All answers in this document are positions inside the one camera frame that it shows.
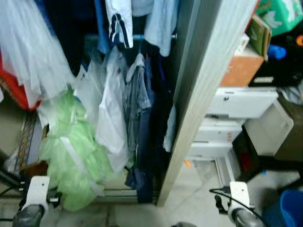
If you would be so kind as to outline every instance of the tiled floor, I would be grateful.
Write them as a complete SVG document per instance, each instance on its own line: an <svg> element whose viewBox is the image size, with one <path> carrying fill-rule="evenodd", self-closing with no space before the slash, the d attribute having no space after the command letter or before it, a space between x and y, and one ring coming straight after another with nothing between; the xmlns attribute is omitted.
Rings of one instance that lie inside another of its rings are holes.
<svg viewBox="0 0 303 227"><path fill-rule="evenodd" d="M281 175L268 172L259 175L249 183L250 198L257 208L276 197L265 196L280 186ZM99 205L94 204L78 212L67 212L61 208L50 210L41 227L170 227L179 221L187 221L198 227L232 227L225 215L219 215L215 207L214 195L210 188L217 188L219 180L214 163L197 162L191 166L183 165L163 208L154 205ZM18 205L0 201L0 217L10 218L16 214ZM10 227L11 223L1 223Z"/></svg>

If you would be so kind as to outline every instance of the green package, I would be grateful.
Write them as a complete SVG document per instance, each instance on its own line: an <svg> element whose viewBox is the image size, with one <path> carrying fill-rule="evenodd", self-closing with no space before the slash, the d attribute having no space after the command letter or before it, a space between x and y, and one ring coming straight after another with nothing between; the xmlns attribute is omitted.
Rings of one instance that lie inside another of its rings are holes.
<svg viewBox="0 0 303 227"><path fill-rule="evenodd" d="M261 0L257 14L271 27L273 36L291 31L303 18L300 0Z"/></svg>

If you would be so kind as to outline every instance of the green plastic bag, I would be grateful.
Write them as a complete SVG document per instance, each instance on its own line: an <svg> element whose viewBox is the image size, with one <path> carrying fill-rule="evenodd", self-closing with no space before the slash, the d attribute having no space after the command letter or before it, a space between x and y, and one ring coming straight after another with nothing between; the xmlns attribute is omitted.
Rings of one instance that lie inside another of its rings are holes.
<svg viewBox="0 0 303 227"><path fill-rule="evenodd" d="M58 187L57 191L63 193L63 207L75 211L89 205L97 195L104 195L101 182L117 174L110 166L106 148L93 138L92 127L84 120L85 109L72 91L52 102L56 120L41 142L40 159L49 165L50 187Z"/></svg>

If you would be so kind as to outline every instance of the white sleeve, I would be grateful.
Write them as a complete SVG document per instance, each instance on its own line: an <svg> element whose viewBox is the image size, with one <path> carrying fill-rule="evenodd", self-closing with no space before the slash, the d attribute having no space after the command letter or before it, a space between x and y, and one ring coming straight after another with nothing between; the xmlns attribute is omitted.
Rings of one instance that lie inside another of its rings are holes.
<svg viewBox="0 0 303 227"><path fill-rule="evenodd" d="M125 48L133 47L133 21L131 0L105 0L109 21L109 39L113 42L117 34Z"/></svg>
<svg viewBox="0 0 303 227"><path fill-rule="evenodd" d="M132 0L133 17L141 17L152 12L154 0Z"/></svg>
<svg viewBox="0 0 303 227"><path fill-rule="evenodd" d="M159 47L164 57L170 52L171 35L177 24L178 3L179 0L156 0L146 19L144 38Z"/></svg>

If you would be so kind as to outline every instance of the cabinet drawer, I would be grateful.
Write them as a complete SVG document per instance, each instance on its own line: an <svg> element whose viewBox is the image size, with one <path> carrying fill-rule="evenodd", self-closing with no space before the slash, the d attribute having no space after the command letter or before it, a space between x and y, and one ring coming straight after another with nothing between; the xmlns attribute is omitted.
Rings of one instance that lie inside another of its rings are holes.
<svg viewBox="0 0 303 227"><path fill-rule="evenodd" d="M275 91L219 88L207 113L230 118L259 118L277 97Z"/></svg>
<svg viewBox="0 0 303 227"><path fill-rule="evenodd" d="M242 131L236 121L205 118L198 130L197 142L233 142Z"/></svg>
<svg viewBox="0 0 303 227"><path fill-rule="evenodd" d="M232 143L199 143L194 142L191 145L189 156L216 158L224 157L225 154L232 148Z"/></svg>

